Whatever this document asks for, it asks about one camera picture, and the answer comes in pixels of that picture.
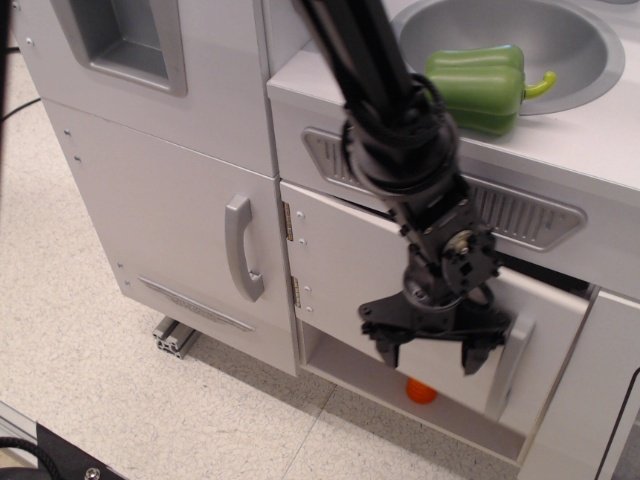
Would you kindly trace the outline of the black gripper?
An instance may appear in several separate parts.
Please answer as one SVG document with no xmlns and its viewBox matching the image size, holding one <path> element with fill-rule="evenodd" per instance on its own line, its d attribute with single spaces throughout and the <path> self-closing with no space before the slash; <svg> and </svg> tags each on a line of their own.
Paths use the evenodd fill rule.
<svg viewBox="0 0 640 480">
<path fill-rule="evenodd" d="M 436 307 L 403 293 L 364 303 L 358 314 L 362 333 L 375 342 L 388 367 L 398 367 L 400 348 L 413 340 L 459 342 L 465 376 L 481 369 L 511 326 L 509 316 L 491 305 L 458 299 Z"/>
</svg>

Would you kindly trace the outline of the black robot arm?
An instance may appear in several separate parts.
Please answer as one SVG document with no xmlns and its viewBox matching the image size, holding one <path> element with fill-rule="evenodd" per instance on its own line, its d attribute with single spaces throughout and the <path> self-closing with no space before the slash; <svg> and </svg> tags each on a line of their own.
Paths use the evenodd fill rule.
<svg viewBox="0 0 640 480">
<path fill-rule="evenodd" d="M 460 173 L 444 99 L 406 67 L 380 2 L 294 7 L 344 96 L 349 169 L 408 241 L 401 292 L 361 305 L 362 331 L 390 367 L 413 340 L 458 342 L 463 371 L 472 375 L 505 343 L 510 320 L 493 305 L 496 240 Z"/>
</svg>

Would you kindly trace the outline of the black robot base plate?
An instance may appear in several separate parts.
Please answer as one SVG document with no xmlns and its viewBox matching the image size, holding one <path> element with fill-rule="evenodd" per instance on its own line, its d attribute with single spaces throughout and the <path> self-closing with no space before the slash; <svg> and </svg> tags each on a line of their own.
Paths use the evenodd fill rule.
<svg viewBox="0 0 640 480">
<path fill-rule="evenodd" d="M 34 434 L 1 433 L 1 450 L 17 450 L 36 459 L 35 466 L 2 467 L 2 479 L 125 479 L 111 466 L 39 423 L 35 424 Z"/>
</svg>

